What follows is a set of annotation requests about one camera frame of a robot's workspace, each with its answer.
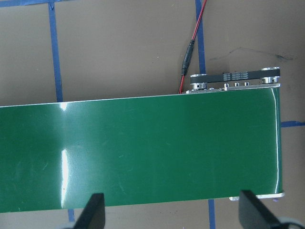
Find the green conveyor belt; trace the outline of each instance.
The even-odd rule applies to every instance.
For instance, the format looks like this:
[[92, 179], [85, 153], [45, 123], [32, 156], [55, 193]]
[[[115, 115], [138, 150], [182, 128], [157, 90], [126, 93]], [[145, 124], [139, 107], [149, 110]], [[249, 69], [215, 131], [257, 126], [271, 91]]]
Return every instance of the green conveyor belt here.
[[279, 88], [0, 107], [0, 212], [282, 192]]

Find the scuff mark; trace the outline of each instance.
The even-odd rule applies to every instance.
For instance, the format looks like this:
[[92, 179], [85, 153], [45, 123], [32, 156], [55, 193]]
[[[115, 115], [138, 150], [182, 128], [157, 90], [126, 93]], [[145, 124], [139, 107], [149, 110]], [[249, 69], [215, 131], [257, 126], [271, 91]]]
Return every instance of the scuff mark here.
[[296, 59], [292, 55], [279, 55], [279, 54], [276, 54], [276, 53], [265, 52], [265, 51], [250, 49], [250, 48], [244, 48], [244, 47], [239, 47], [239, 48], [236, 48], [236, 49], [233, 49], [233, 50], [229, 51], [229, 53], [224, 55], [224, 56], [211, 58], [210, 61], [217, 61], [217, 60], [221, 60], [223, 58], [226, 58], [226, 57], [230, 56], [232, 53], [236, 52], [237, 50], [246, 51], [246, 52], [263, 53], [263, 54], [266, 54], [266, 55], [269, 55], [269, 56], [274, 56], [277, 59], [279, 59], [279, 61], [293, 61], [294, 59]]
[[120, 186], [120, 189], [122, 190], [122, 192], [126, 195], [126, 192], [125, 192], [120, 180], [119, 180], [119, 186]]
[[47, 166], [48, 166], [48, 162], [46, 163], [46, 165], [42, 168], [42, 170], [44, 170]]

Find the blue tape line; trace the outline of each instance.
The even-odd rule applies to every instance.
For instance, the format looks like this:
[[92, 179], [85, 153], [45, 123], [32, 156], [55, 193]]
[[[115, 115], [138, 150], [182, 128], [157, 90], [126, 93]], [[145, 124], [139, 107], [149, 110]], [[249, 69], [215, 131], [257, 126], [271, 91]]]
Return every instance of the blue tape line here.
[[69, 222], [74, 222], [74, 209], [68, 209], [68, 217], [69, 217]]
[[281, 127], [293, 127], [293, 126], [305, 126], [305, 122], [301, 123], [298, 121], [287, 121], [281, 123]]
[[8, 1], [0, 1], [0, 7], [27, 6], [27, 5], [59, 2], [59, 1], [70, 1], [70, 0], [8, 0]]
[[62, 88], [61, 88], [61, 67], [60, 67], [60, 61], [59, 61], [59, 51], [58, 51], [58, 41], [57, 41], [55, 4], [54, 4], [54, 2], [50, 2], [48, 6], [49, 6], [49, 19], [50, 19], [50, 31], [51, 31], [52, 53], [53, 53], [56, 100], [57, 100], [57, 102], [62, 102], [63, 98], [62, 98]]
[[[198, 20], [202, 3], [201, 0], [196, 0], [196, 18]], [[205, 74], [205, 56], [204, 56], [204, 38], [203, 38], [203, 19], [201, 20], [198, 31], [197, 31], [197, 40], [198, 40], [198, 55], [199, 55], [199, 72], [200, 74]]]
[[215, 204], [213, 199], [209, 199], [209, 220], [210, 220], [210, 229], [216, 229], [216, 220], [215, 220]]

